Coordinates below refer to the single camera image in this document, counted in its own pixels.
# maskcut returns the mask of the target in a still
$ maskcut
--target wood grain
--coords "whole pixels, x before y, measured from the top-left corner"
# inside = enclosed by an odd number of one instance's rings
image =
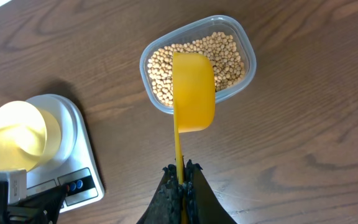
[[[358,224],[358,0],[13,0],[0,8],[0,106],[69,97],[106,195],[59,223],[135,223],[174,162],[173,122],[150,103],[151,41],[214,14],[237,19],[258,69],[181,138],[238,223]]]

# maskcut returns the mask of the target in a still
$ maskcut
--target kitchen scale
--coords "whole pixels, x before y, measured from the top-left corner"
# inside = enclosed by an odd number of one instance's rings
[[[26,102],[51,113],[62,132],[55,157],[27,173],[27,196],[68,184],[60,213],[101,200],[104,188],[79,109],[69,99],[54,94],[35,96]]]

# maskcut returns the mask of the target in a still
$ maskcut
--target blue button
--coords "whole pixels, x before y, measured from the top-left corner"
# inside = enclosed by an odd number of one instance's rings
[[[80,188],[82,188],[82,186],[84,186],[84,183],[82,182],[82,180],[78,180],[77,181],[77,188],[80,189]]]
[[[71,191],[74,191],[75,188],[76,188],[75,183],[74,183],[74,182],[71,182],[71,183],[70,183],[70,190],[71,190]]]

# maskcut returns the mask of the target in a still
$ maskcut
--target plastic container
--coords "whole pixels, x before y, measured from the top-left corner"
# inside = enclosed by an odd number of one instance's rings
[[[198,40],[211,35],[213,32],[224,32],[226,35],[233,35],[233,41],[237,44],[237,50],[240,53],[241,60],[247,66],[246,77],[238,84],[217,92],[215,94],[215,102],[219,103],[234,96],[236,93],[243,90],[254,78],[256,71],[255,53],[249,42],[247,34],[240,23],[228,16],[210,16],[205,19],[201,19],[158,38],[149,44],[149,46],[147,46],[142,53],[139,67],[143,83],[150,101],[160,111],[172,114],[173,107],[163,105],[154,95],[151,80],[147,74],[147,60],[156,50],[163,48],[164,46],[192,42],[193,40]]]

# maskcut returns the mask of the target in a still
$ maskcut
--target yellow cup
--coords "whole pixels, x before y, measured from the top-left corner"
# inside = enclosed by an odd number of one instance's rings
[[[0,107],[0,170],[30,171],[52,159],[62,135],[57,120],[24,101]]]

